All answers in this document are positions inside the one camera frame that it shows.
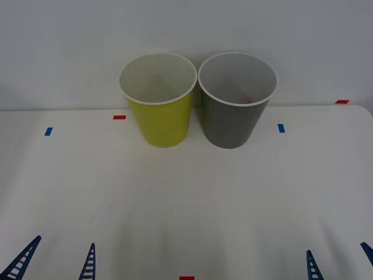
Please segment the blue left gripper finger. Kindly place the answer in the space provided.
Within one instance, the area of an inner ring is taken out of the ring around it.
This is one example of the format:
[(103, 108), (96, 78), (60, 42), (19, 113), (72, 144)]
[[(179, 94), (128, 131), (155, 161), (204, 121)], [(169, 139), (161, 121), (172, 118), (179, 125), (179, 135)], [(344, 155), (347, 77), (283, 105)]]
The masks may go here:
[(81, 270), (78, 280), (95, 280), (96, 279), (96, 248), (95, 244), (90, 245), (85, 263)]
[(1, 272), (1, 279), (4, 280), (22, 280), (27, 267), (35, 253), (37, 246), (41, 241), (38, 235), (32, 240), (17, 257)]

